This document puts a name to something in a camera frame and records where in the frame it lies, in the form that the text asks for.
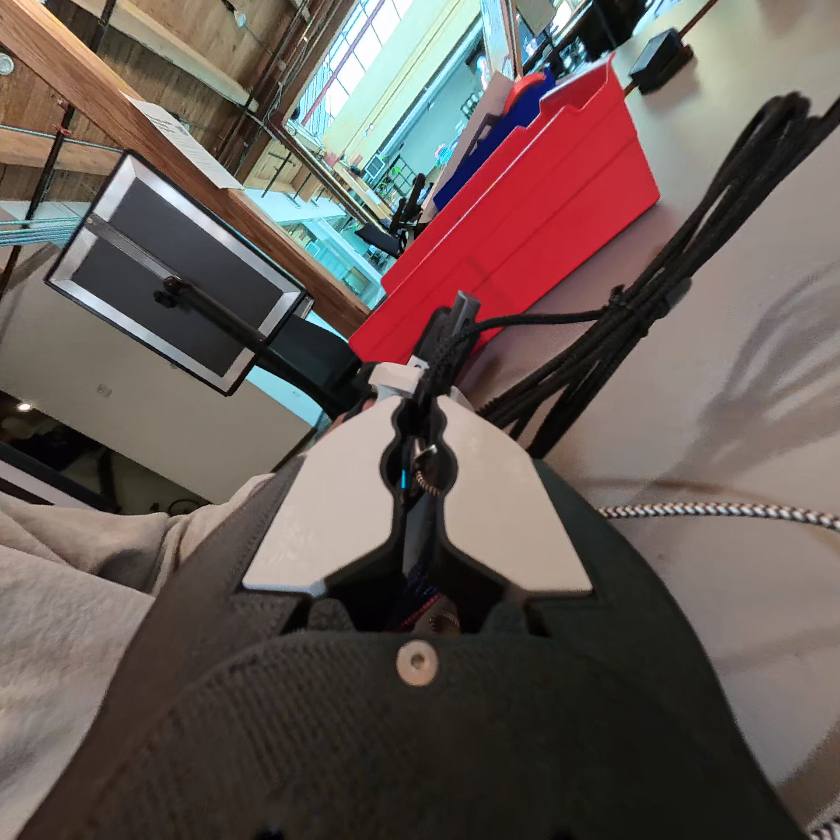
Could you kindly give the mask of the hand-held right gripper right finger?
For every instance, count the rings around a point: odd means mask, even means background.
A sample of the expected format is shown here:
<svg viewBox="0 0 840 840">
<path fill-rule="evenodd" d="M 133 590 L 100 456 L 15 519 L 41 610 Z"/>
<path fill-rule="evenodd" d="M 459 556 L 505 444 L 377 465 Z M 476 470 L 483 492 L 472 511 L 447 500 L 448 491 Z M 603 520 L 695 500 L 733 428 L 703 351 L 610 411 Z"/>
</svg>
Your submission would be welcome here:
<svg viewBox="0 0 840 840">
<path fill-rule="evenodd" d="M 527 453 L 448 396 L 436 400 L 455 473 L 443 490 L 444 546 L 518 595 L 589 595 L 592 583 Z"/>
</svg>

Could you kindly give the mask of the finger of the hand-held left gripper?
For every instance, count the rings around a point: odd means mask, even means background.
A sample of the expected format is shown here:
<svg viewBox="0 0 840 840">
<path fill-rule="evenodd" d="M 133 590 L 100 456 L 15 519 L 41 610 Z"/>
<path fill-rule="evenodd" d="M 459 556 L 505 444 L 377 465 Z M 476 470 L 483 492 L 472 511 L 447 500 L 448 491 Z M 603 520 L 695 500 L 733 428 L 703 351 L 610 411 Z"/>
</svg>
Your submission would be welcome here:
<svg viewBox="0 0 840 840">
<path fill-rule="evenodd" d="M 411 400 L 426 373 L 426 363 L 422 360 L 410 360 L 410 364 L 382 362 L 371 369 L 367 383 L 377 402 L 397 396 L 402 400 Z"/>
</svg>

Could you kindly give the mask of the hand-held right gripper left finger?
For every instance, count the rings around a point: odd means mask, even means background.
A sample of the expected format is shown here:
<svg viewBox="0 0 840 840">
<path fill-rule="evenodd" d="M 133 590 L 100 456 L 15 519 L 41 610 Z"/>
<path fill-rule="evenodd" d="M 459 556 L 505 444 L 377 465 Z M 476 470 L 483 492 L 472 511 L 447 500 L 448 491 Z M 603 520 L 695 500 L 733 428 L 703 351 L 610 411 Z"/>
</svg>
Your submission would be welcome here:
<svg viewBox="0 0 840 840">
<path fill-rule="evenodd" d="M 247 591 L 319 597 L 386 546 L 398 503 L 382 464 L 402 405 L 388 396 L 308 452 L 243 577 Z"/>
</svg>

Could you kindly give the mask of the grey USB hub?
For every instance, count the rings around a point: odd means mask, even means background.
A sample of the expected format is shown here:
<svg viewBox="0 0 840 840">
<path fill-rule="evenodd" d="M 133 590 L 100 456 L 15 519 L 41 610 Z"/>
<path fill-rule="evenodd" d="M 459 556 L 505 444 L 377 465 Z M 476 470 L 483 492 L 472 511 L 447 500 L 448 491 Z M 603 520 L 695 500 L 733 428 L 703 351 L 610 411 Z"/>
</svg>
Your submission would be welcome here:
<svg viewBox="0 0 840 840">
<path fill-rule="evenodd" d="M 450 307 L 440 307 L 433 312 L 413 350 L 414 357 L 425 363 L 426 367 L 434 369 L 433 384 L 443 392 L 447 392 L 455 383 L 461 368 L 476 347 L 479 335 L 460 340 L 452 350 L 444 354 L 439 364 L 434 359 L 449 340 L 475 325 L 480 306 L 476 297 L 459 291 Z"/>
</svg>

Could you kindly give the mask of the person's left forearm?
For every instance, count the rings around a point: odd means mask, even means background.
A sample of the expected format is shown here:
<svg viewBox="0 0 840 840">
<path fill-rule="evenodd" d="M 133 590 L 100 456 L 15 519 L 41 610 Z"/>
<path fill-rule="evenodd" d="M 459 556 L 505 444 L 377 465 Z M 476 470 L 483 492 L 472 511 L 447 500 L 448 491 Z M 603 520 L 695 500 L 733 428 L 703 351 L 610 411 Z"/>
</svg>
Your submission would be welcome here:
<svg viewBox="0 0 840 840">
<path fill-rule="evenodd" d="M 294 458 L 276 473 L 250 479 L 225 503 L 173 517 L 43 506 L 2 494 L 2 559 L 26 555 L 156 595 L 211 533 L 263 487 L 288 488 L 302 464 Z"/>
</svg>

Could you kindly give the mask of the light grey desk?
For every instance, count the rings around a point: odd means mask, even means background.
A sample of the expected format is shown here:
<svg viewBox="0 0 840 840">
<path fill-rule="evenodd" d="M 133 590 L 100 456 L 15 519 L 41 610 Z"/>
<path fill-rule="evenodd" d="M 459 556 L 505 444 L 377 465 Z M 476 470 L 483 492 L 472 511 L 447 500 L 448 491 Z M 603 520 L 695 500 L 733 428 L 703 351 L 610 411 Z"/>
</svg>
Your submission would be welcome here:
<svg viewBox="0 0 840 840">
<path fill-rule="evenodd" d="M 695 59 L 626 104 L 658 204 L 536 303 L 599 308 L 698 205 L 771 97 L 838 98 L 839 2 L 717 2 Z M 838 514 L 838 132 L 695 275 L 547 457 L 595 508 L 663 501 Z M 838 819 L 838 535 L 741 518 L 620 521 L 717 669 L 796 821 Z"/>
</svg>

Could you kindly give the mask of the black office chair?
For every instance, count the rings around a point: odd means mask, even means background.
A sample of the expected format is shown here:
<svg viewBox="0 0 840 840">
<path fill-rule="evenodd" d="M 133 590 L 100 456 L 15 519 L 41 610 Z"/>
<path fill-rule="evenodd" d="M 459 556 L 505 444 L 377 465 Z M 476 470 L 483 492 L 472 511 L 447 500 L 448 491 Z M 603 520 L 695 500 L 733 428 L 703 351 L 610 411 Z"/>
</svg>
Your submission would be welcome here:
<svg viewBox="0 0 840 840">
<path fill-rule="evenodd" d="M 388 256 L 399 258 L 406 247 L 419 236 L 428 223 L 420 221 L 423 209 L 420 204 L 421 192 L 426 183 L 423 173 L 418 174 L 408 197 L 400 200 L 397 210 L 388 223 L 364 224 L 354 231 L 355 236 L 368 246 L 379 249 Z"/>
</svg>

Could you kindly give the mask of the red plastic bin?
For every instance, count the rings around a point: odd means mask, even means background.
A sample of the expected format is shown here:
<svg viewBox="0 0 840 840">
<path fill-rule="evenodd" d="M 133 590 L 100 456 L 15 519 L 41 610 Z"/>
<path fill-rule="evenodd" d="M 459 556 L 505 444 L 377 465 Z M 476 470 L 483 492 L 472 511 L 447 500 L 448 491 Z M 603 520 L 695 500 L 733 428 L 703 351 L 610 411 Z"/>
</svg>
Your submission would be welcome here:
<svg viewBox="0 0 840 840">
<path fill-rule="evenodd" d="M 543 97 L 408 246 L 350 347 L 363 362 L 407 362 L 459 291 L 486 319 L 524 313 L 659 198 L 613 61 L 602 59 Z"/>
</svg>

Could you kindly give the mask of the blue plastic bin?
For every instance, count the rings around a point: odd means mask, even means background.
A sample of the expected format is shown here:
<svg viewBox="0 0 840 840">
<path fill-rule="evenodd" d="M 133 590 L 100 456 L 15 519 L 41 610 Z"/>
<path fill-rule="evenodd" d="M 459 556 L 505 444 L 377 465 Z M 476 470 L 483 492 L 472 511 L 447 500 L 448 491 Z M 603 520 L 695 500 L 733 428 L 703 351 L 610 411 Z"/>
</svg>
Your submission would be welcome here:
<svg viewBox="0 0 840 840">
<path fill-rule="evenodd" d="M 513 130 L 526 128 L 537 118 L 541 99 L 554 89 L 556 81 L 548 70 L 519 80 L 500 72 L 491 76 L 430 196 L 433 215 L 445 208 Z"/>
</svg>

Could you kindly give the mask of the black monitor silver rim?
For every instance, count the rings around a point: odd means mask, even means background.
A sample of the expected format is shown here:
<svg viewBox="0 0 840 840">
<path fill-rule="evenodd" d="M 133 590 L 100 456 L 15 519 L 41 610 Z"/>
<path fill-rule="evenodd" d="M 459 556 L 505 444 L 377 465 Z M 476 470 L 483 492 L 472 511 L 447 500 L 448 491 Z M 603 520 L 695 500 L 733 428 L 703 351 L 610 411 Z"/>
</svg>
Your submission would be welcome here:
<svg viewBox="0 0 840 840">
<path fill-rule="evenodd" d="M 123 152 L 46 283 L 65 298 L 225 396 L 256 366 L 310 391 L 294 374 L 257 362 L 193 308 L 154 294 L 188 280 L 272 345 L 308 298 L 305 287 L 246 237 L 163 175 Z"/>
</svg>

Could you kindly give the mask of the person's grey sweatshirt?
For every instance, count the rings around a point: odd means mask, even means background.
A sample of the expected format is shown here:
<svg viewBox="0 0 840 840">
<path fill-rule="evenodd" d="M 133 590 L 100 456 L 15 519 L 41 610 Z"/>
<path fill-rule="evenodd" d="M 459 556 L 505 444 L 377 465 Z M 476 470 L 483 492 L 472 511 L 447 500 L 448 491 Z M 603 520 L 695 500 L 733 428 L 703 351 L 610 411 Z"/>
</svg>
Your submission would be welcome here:
<svg viewBox="0 0 840 840">
<path fill-rule="evenodd" d="M 39 542 L 2 546 L 2 838 L 66 768 L 150 603 Z"/>
</svg>

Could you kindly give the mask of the white paper sheet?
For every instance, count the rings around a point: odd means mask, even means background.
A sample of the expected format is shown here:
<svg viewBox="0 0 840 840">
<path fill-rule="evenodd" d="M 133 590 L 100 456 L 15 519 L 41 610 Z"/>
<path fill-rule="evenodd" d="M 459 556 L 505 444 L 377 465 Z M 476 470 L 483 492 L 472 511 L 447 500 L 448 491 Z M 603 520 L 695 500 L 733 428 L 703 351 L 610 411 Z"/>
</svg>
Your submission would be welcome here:
<svg viewBox="0 0 840 840">
<path fill-rule="evenodd" d="M 157 104 L 123 97 L 154 126 L 167 142 L 220 189 L 243 192 L 244 187 L 212 155 L 198 143 L 189 130 L 168 111 Z"/>
</svg>

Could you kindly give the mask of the small black box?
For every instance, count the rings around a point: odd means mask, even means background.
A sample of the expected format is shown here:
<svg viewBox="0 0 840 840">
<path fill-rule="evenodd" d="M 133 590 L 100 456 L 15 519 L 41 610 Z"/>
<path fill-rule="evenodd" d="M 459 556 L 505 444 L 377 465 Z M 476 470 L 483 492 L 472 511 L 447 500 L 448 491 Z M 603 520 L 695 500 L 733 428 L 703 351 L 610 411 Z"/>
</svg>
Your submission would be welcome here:
<svg viewBox="0 0 840 840">
<path fill-rule="evenodd" d="M 695 57 L 679 31 L 669 28 L 651 38 L 628 72 L 632 87 L 642 96 L 660 90 Z"/>
</svg>

